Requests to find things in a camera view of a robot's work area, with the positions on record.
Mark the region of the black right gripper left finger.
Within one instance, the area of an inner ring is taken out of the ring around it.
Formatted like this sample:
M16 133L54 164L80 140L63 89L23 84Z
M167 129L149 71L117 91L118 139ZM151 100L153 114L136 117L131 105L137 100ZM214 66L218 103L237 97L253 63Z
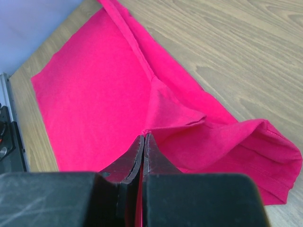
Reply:
M101 172L0 177L3 227L138 227L144 137Z

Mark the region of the pink red t shirt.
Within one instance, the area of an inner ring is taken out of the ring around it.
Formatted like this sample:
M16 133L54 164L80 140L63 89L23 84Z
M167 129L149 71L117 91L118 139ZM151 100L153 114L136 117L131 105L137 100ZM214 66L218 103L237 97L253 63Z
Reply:
M299 149L267 120L237 121L116 0L31 81L60 171L101 171L152 133L184 173L243 173L285 204Z

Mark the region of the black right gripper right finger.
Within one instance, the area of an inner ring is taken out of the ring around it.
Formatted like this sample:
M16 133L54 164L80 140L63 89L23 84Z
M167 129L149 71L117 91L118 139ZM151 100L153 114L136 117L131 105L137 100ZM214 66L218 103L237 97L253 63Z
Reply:
M159 150L144 144L143 226L267 227L258 189L242 174L184 174Z

